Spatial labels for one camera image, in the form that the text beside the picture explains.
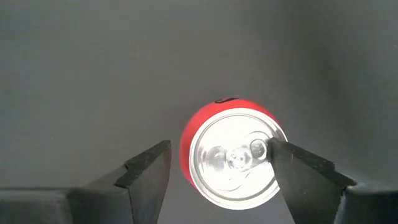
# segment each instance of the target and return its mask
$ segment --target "red soda can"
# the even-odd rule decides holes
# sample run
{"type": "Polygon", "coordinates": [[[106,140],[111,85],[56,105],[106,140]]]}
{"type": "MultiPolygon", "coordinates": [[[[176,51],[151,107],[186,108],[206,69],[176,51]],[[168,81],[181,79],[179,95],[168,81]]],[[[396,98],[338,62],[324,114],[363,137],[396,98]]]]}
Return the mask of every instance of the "red soda can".
{"type": "Polygon", "coordinates": [[[287,141],[274,116],[249,100],[224,98],[198,110],[183,130],[180,165],[202,196],[243,210],[271,199],[279,186],[267,160],[267,141],[287,141]]]}

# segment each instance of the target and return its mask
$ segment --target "can rim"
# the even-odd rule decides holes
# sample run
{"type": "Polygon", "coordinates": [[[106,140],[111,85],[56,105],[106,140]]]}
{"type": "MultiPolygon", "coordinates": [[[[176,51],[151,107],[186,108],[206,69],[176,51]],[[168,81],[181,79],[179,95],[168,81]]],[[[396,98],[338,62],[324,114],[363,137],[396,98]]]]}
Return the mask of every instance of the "can rim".
{"type": "Polygon", "coordinates": [[[190,154],[189,154],[189,171],[190,175],[192,177],[193,183],[195,184],[195,187],[199,191],[199,193],[202,194],[206,199],[211,201],[213,204],[218,205],[223,208],[227,209],[232,209],[232,210],[244,210],[244,209],[249,209],[249,208],[254,208],[259,205],[262,205],[263,203],[267,202],[270,200],[275,194],[280,190],[277,181],[275,178],[273,178],[270,183],[264,187],[265,191],[263,191],[260,195],[249,198],[247,200],[228,200],[223,197],[220,197],[219,195],[215,194],[212,192],[210,189],[207,189],[204,183],[200,183],[200,175],[195,168],[195,152],[197,151],[197,144],[199,140],[201,139],[201,136],[203,133],[210,127],[213,123],[217,122],[220,119],[226,118],[228,116],[234,115],[234,114],[241,114],[245,116],[250,116],[254,119],[258,119],[259,121],[263,122],[265,125],[268,126],[273,126],[275,127],[275,130],[281,133],[281,137],[283,138],[282,140],[287,141],[286,135],[283,132],[282,128],[268,115],[257,111],[253,110],[250,108],[232,108],[228,110],[224,110],[222,112],[219,112],[209,119],[207,119],[196,131],[191,145],[190,145],[190,154]]]}

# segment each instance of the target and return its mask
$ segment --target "silver metal lid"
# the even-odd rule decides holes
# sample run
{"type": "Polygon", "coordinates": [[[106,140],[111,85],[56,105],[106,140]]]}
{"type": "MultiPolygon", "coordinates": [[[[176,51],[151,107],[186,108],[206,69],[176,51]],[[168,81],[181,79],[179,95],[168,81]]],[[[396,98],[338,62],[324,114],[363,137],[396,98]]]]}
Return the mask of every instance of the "silver metal lid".
{"type": "Polygon", "coordinates": [[[247,108],[222,111],[205,121],[193,137],[189,169],[199,192],[228,209],[256,207],[278,191],[267,140],[286,141],[266,114],[247,108]]]}

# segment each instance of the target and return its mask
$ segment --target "gray surface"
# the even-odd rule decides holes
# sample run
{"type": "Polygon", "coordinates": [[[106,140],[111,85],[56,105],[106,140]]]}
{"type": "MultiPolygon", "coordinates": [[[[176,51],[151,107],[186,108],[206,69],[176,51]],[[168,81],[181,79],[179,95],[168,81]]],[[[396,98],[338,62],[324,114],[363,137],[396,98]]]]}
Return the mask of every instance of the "gray surface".
{"type": "Polygon", "coordinates": [[[159,223],[292,223],[183,179],[187,119],[224,96],[271,110],[288,139],[398,185],[398,2],[0,1],[0,185],[77,186],[174,144],[159,223]]]}

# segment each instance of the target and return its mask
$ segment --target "gray wall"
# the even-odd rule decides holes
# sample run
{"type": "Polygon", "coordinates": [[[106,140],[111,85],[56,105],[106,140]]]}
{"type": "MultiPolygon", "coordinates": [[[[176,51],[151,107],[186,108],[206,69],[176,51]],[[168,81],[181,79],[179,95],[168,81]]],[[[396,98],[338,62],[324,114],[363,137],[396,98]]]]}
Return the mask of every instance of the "gray wall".
{"type": "Polygon", "coordinates": [[[398,186],[397,11],[395,0],[2,0],[0,186],[83,185],[171,139],[159,223],[292,223],[281,194],[229,211],[183,178],[184,124],[225,96],[398,186]]]}

